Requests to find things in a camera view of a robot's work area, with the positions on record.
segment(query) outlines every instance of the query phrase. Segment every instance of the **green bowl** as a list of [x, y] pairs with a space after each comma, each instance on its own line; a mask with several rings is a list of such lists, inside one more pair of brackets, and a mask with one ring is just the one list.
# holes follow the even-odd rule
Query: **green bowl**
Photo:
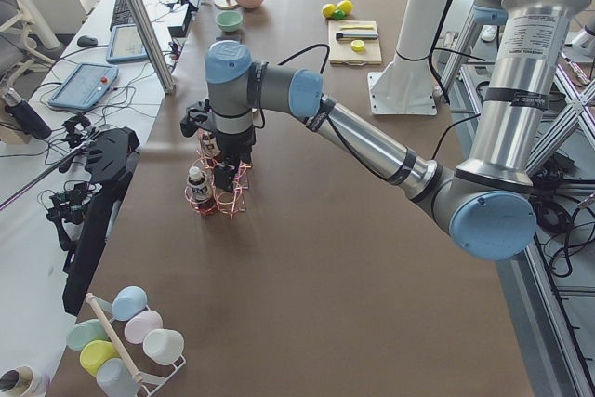
[[215, 22], [225, 33], [233, 33], [242, 27], [242, 20], [242, 15], [237, 11], [223, 11], [217, 14]]

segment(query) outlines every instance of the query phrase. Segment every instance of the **brown table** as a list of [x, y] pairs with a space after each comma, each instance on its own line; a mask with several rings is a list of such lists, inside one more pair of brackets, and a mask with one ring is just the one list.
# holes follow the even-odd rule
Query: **brown table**
[[[245, 43], [275, 62], [325, 42], [320, 7], [336, 1], [265, 0], [244, 12]], [[354, 19], [377, 21], [388, 63], [406, 0], [352, 1]], [[205, 0], [91, 286], [107, 299], [143, 287], [165, 327], [184, 334], [188, 364], [161, 395], [532, 394], [494, 264], [456, 248], [400, 190], [297, 120], [267, 113], [246, 213], [202, 219], [188, 208], [196, 140], [180, 135], [179, 119], [205, 97], [216, 14]], [[317, 70], [316, 51], [295, 64]], [[372, 116], [369, 71], [329, 67], [325, 91], [429, 157], [448, 110]], [[440, 160], [461, 160], [454, 135]], [[103, 394], [66, 351], [48, 395]]]

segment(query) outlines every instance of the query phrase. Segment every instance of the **blue joint cap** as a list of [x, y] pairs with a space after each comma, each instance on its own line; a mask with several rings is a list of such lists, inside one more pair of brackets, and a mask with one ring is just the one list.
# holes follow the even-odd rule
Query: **blue joint cap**
[[314, 116], [322, 95], [323, 76], [306, 69], [298, 70], [289, 85], [289, 110], [298, 117]]
[[480, 25], [506, 25], [509, 13], [504, 9], [473, 6], [474, 19]]
[[247, 46], [236, 41], [219, 41], [205, 55], [205, 77], [211, 84], [229, 83], [250, 68], [252, 55]]
[[473, 256], [501, 260], [522, 252], [536, 233], [536, 215], [529, 201], [507, 191], [486, 192], [460, 206], [449, 233]]

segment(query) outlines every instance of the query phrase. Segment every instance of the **cup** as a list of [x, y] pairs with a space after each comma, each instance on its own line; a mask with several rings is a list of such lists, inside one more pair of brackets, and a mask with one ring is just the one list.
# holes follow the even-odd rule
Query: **cup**
[[161, 329], [164, 321], [156, 311], [142, 311], [124, 327], [124, 337], [132, 344], [140, 344], [153, 329]]
[[115, 349], [114, 345], [110, 341], [91, 341], [81, 351], [79, 361], [81, 366], [93, 377], [95, 377], [99, 371], [99, 368], [103, 366], [105, 362], [111, 358], [117, 358], [120, 355]]
[[146, 308], [147, 294], [142, 288], [131, 285], [120, 290], [113, 300], [112, 315], [118, 321], [128, 321]]
[[154, 362], [167, 366], [184, 351], [184, 337], [176, 330], [153, 329], [142, 341], [142, 349]]
[[86, 320], [76, 324], [66, 336], [66, 345], [73, 351], [81, 351], [91, 341], [102, 339], [106, 341], [105, 333], [98, 319]]
[[97, 372], [97, 384], [108, 397], [135, 397], [140, 383], [134, 381], [120, 358], [111, 358]]
[[6, 397], [34, 397], [46, 392], [49, 386], [49, 377], [46, 374], [35, 371], [27, 365], [15, 367], [13, 371], [18, 373], [19, 378], [14, 388], [4, 391], [2, 395]]

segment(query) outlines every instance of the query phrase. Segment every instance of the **keyboard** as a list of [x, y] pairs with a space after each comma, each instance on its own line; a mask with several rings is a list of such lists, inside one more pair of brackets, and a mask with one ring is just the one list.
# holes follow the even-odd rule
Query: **keyboard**
[[116, 25], [129, 25], [134, 23], [132, 12], [126, 0], [115, 0], [113, 5], [112, 23], [110, 24], [110, 31]]
[[117, 65], [79, 64], [47, 102], [51, 107], [88, 111], [118, 76]]

